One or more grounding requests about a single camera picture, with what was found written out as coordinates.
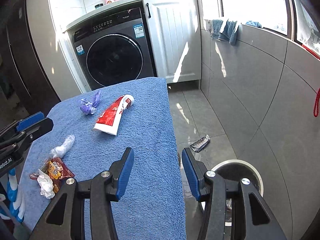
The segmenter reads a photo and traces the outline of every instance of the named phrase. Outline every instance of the window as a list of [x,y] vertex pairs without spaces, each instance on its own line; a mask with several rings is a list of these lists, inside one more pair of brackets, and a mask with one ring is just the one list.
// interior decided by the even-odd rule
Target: window
[[320,55],[320,33],[299,0],[294,0],[297,13],[297,40]]
[[263,27],[287,34],[285,0],[222,0],[223,14],[245,24],[257,21]]

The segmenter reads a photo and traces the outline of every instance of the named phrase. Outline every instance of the red rope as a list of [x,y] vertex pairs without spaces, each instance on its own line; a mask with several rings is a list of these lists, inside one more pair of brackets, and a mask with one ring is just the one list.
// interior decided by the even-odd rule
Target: red rope
[[315,117],[317,117],[319,114],[319,99],[320,99],[320,88],[319,88],[318,93],[316,95],[315,107],[313,108],[313,115]]

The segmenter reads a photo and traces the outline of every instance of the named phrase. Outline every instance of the crumpled tissue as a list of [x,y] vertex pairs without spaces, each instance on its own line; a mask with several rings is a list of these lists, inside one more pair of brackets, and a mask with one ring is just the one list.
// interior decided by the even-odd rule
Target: crumpled tissue
[[75,136],[73,134],[68,135],[61,146],[57,146],[50,151],[50,156],[52,158],[59,157],[62,159],[64,155],[72,148],[74,142]]
[[98,90],[98,92],[94,95],[93,97],[93,103],[91,103],[89,100],[87,99],[81,99],[81,106],[80,106],[80,110],[85,114],[94,114],[97,110],[96,110],[96,106],[99,104],[100,102],[100,94],[101,94],[101,90]]
[[37,178],[37,181],[40,185],[40,195],[45,196],[47,199],[52,199],[55,195],[53,192],[53,182],[50,177],[39,170],[39,177]]

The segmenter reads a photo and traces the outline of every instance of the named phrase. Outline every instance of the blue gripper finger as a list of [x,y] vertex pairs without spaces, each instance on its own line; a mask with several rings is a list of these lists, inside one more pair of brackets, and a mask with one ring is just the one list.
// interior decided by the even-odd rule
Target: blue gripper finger
[[44,114],[42,112],[38,112],[36,114],[33,114],[26,119],[23,119],[19,122],[18,126],[16,127],[17,132],[21,132],[28,128],[29,126],[35,124],[36,122],[41,121],[44,119]]
[[186,149],[183,149],[182,151],[182,164],[188,179],[191,193],[196,198],[196,200],[199,201],[200,200],[199,180],[191,164],[191,161],[186,152]]
[[115,201],[119,201],[124,195],[134,162],[134,151],[127,147],[121,160],[113,162],[109,171],[112,173],[112,188],[109,193],[114,195]]
[[208,195],[204,184],[204,174],[207,172],[207,168],[204,163],[195,160],[190,148],[183,149],[182,164],[192,195],[197,201],[203,201]]

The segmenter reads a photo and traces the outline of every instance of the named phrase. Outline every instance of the red and white toothpaste tube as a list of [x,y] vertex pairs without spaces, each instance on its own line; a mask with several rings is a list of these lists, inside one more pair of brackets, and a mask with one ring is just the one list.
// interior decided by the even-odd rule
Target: red and white toothpaste tube
[[93,129],[112,135],[117,135],[120,119],[125,109],[128,109],[134,103],[131,95],[119,97],[110,107],[108,107],[98,118]]

